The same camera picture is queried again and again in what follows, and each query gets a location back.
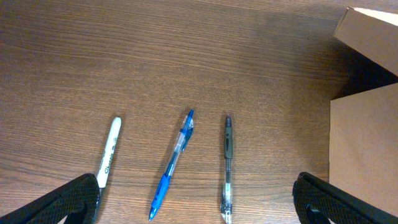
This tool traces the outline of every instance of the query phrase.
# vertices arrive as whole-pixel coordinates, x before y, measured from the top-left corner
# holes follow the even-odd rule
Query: pen barrel
[[[169,163],[166,167],[165,173],[168,176],[172,176],[174,173],[175,166],[177,165],[178,157],[180,157],[180,154],[182,152],[182,146],[185,144],[185,135],[179,132],[177,136],[177,142],[174,145],[174,150],[172,157],[169,160]]]
[[[230,184],[232,181],[232,159],[225,159],[225,182]]]

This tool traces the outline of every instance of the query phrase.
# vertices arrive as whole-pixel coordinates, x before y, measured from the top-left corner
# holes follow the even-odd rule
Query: pen clip
[[[188,141],[193,134],[194,123],[193,123],[192,116],[193,116],[193,110],[191,110],[189,115],[185,118],[184,127],[180,130],[180,132],[184,133],[184,135],[185,135],[185,140],[184,140],[184,144],[182,145],[181,152],[185,151]]]
[[[182,152],[185,151],[185,148],[187,147],[188,141],[189,141],[189,139],[191,138],[192,133],[193,133],[193,128],[188,129],[187,135],[185,136],[184,145],[183,145],[182,148],[181,148],[181,151],[182,151]]]

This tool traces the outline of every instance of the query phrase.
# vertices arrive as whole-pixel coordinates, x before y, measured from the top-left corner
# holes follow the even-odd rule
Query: clear pen barrel
[[[178,134],[177,142],[175,143],[172,157],[170,158],[169,165],[166,167],[165,173],[168,176],[173,175],[175,165],[177,164],[178,157],[181,154],[182,146],[185,142],[185,136],[182,133]]]
[[[232,159],[225,159],[225,204],[232,204]]]

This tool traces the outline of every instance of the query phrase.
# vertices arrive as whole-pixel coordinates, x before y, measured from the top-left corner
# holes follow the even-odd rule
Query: pen tip
[[[156,208],[153,207],[150,208],[149,218],[148,218],[149,221],[152,221],[155,218],[156,212],[157,212]]]
[[[195,112],[195,110],[193,110],[193,109],[191,109],[190,111],[189,111],[189,114],[188,114],[188,117],[193,117],[193,114],[194,114],[194,112]]]
[[[226,116],[225,126],[226,127],[231,127],[232,126],[231,116],[229,114]]]

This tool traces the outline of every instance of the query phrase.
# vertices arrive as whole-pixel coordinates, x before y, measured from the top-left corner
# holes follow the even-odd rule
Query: wood grain surface
[[[2,1],[0,215],[96,173],[119,115],[98,223],[147,223],[192,107],[154,223],[223,223],[226,113],[234,222],[298,223],[293,183],[328,180],[330,100],[356,60],[332,37],[348,5],[398,12],[395,0]]]

